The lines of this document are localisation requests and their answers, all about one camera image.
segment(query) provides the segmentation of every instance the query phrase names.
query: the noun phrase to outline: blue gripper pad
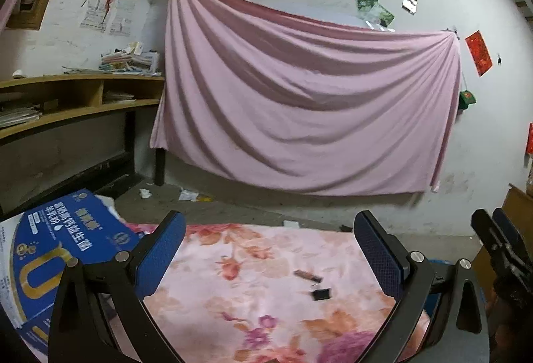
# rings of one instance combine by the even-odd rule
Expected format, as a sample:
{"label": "blue gripper pad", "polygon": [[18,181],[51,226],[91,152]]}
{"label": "blue gripper pad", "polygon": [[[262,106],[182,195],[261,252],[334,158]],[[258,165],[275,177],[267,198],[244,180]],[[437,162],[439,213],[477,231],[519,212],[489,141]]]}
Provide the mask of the blue gripper pad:
{"label": "blue gripper pad", "polygon": [[135,248],[135,294],[140,300],[156,291],[185,237],[186,227],[185,216],[173,211],[153,234],[143,237]]}
{"label": "blue gripper pad", "polygon": [[383,292],[396,300],[401,298],[403,271],[365,213],[355,216],[353,233]]}

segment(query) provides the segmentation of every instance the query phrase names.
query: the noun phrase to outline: metal bolt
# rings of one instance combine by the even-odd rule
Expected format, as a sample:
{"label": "metal bolt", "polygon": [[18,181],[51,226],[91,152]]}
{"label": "metal bolt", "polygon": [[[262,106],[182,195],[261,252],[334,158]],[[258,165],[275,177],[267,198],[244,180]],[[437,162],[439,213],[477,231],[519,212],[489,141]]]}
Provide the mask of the metal bolt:
{"label": "metal bolt", "polygon": [[411,252],[411,259],[415,262],[422,262],[424,261],[424,256],[419,251],[413,251]]}
{"label": "metal bolt", "polygon": [[472,264],[470,264],[470,261],[468,261],[468,259],[461,259],[459,261],[459,264],[466,270],[470,270],[470,268],[472,267]]}
{"label": "metal bolt", "polygon": [[70,258],[68,261],[67,261],[67,267],[75,267],[78,265],[78,258]]}
{"label": "metal bolt", "polygon": [[130,257],[130,253],[127,252],[126,250],[120,251],[120,252],[118,252],[118,253],[115,255],[115,259],[116,259],[118,262],[124,262],[124,261],[127,261],[129,257]]}

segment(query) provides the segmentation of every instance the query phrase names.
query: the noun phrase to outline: concrete floor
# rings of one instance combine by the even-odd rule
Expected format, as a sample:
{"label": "concrete floor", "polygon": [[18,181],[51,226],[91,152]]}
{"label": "concrete floor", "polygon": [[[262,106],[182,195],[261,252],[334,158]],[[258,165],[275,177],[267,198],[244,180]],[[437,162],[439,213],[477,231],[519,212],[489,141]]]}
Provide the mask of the concrete floor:
{"label": "concrete floor", "polygon": [[[140,188],[153,194],[148,199],[139,195]],[[170,210],[185,214],[188,224],[246,223],[267,226],[283,226],[283,220],[298,221],[300,227],[338,231],[331,223],[316,222],[255,208],[243,207],[216,199],[213,202],[178,201],[180,188],[165,184],[158,187],[143,181],[116,199],[119,214],[131,223],[160,223]],[[418,250],[432,259],[456,262],[460,258],[474,259],[481,245],[475,237],[455,235],[397,234],[408,251]]]}

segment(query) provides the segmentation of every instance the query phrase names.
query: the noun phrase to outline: blue cardboard box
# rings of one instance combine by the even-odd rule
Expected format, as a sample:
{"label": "blue cardboard box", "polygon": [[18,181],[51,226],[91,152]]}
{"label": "blue cardboard box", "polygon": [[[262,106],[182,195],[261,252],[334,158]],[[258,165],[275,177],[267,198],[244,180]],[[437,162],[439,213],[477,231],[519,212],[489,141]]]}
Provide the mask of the blue cardboard box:
{"label": "blue cardboard box", "polygon": [[[132,250],[139,236],[119,222],[88,190],[80,190],[18,216],[11,243],[0,230],[4,250],[2,304],[21,336],[47,354],[50,318],[66,262],[104,262],[121,250]],[[6,265],[6,249],[10,262]]]}

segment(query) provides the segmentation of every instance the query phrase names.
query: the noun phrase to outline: paper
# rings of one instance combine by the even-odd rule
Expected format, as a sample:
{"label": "paper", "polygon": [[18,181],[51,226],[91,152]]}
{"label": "paper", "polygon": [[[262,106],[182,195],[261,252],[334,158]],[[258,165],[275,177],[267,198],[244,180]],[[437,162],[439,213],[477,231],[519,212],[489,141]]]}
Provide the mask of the paper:
{"label": "paper", "polygon": [[470,35],[466,39],[466,44],[474,58],[475,67],[478,69],[479,76],[483,76],[492,67],[492,59],[490,59],[489,51],[481,36],[481,32],[477,31]]}
{"label": "paper", "polygon": [[359,15],[368,13],[377,2],[378,0],[357,0]]}
{"label": "paper", "polygon": [[418,7],[418,1],[417,0],[403,0],[402,7],[409,11],[411,14],[416,13],[416,8]]}
{"label": "paper", "polygon": [[109,35],[130,36],[135,0],[117,0],[117,12],[111,22]]}
{"label": "paper", "polygon": [[105,31],[109,19],[106,16],[106,2],[107,0],[88,0],[85,17],[79,26],[100,32]]}
{"label": "paper", "polygon": [[370,11],[364,14],[363,19],[387,28],[394,20],[394,15],[382,5],[374,4]]}

